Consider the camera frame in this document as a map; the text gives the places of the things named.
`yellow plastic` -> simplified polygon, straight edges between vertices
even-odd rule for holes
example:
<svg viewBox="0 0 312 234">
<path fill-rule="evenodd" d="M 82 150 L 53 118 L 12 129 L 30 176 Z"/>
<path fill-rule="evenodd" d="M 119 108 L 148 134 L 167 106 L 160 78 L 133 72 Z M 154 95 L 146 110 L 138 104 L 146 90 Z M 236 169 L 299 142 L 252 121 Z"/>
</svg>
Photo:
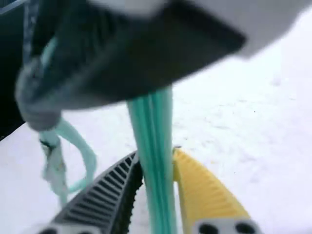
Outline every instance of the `yellow plastic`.
<svg viewBox="0 0 312 234">
<path fill-rule="evenodd" d="M 202 164 L 179 149 L 174 152 L 174 180 L 178 182 L 183 229 L 191 233 L 202 218 L 249 218 L 229 190 Z"/>
</svg>

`black plastic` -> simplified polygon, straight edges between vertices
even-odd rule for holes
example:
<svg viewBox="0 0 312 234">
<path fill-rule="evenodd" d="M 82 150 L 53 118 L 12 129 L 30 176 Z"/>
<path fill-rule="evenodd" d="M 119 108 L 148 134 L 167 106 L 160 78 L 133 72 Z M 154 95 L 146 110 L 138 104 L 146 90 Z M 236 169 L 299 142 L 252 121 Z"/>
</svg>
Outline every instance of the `black plastic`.
<svg viewBox="0 0 312 234">
<path fill-rule="evenodd" d="M 48 11 L 50 5 L 42 4 L 40 10 Z M 241 33 L 185 0 L 170 1 L 150 19 L 122 16 L 85 0 L 70 0 L 61 12 L 50 23 L 57 26 L 55 34 L 47 33 L 58 39 L 56 49 L 31 95 L 47 111 L 145 95 L 234 53 L 245 42 Z M 37 38 L 50 24 L 40 26 L 38 18 L 34 54 L 46 44 L 47 39 Z M 42 100 L 49 96 L 53 103 Z"/>
<path fill-rule="evenodd" d="M 53 221 L 99 227 L 103 234 L 126 234 L 141 185 L 141 166 L 132 153 L 98 176 Z"/>
</svg>

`teal rope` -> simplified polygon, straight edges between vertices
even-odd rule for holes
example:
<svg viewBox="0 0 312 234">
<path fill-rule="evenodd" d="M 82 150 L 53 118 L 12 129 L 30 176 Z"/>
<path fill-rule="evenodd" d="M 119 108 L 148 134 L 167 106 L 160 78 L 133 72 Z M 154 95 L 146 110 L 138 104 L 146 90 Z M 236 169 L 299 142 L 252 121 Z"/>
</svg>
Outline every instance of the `teal rope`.
<svg viewBox="0 0 312 234">
<path fill-rule="evenodd" d="M 172 164 L 172 89 L 128 102 L 154 234 L 176 234 Z"/>
<path fill-rule="evenodd" d="M 57 40 L 53 38 L 45 47 L 40 57 L 44 68 L 49 63 L 50 57 L 56 45 Z M 70 188 L 67 187 L 66 183 L 66 167 L 58 135 L 68 140 L 79 149 L 86 169 L 84 178 L 77 181 Z M 96 155 L 81 137 L 79 132 L 69 122 L 62 118 L 55 129 L 40 132 L 39 138 L 47 159 L 43 171 L 43 178 L 50 183 L 52 191 L 59 196 L 61 206 L 64 206 L 67 203 L 67 196 L 70 193 L 84 189 L 85 186 L 93 181 L 97 167 Z"/>
</svg>

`gray fabric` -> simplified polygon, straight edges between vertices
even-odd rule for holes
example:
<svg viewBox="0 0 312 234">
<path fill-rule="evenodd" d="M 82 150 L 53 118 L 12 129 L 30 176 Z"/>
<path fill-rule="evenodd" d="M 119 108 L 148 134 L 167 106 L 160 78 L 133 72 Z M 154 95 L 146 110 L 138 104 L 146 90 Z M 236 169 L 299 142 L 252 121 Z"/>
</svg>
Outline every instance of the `gray fabric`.
<svg viewBox="0 0 312 234">
<path fill-rule="evenodd" d="M 60 120 L 60 111 L 49 110 L 33 102 L 33 93 L 43 78 L 43 68 L 39 58 L 33 58 L 21 70 L 16 84 L 15 98 L 23 119 L 36 131 L 49 130 Z"/>
</svg>

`ridged plastic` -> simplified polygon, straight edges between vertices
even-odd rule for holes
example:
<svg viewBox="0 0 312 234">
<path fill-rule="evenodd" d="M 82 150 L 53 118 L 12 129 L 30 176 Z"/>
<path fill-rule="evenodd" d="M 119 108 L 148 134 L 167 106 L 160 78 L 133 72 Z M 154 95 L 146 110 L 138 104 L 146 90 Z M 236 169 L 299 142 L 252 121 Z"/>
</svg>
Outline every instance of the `ridged plastic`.
<svg viewBox="0 0 312 234">
<path fill-rule="evenodd" d="M 114 164 L 80 192 L 53 222 L 100 228 L 102 234 L 126 234 L 142 170 L 135 153 Z"/>
<path fill-rule="evenodd" d="M 178 182 L 185 234 L 205 218 L 249 218 L 231 192 L 205 166 L 180 149 L 174 150 L 174 180 Z"/>
</svg>

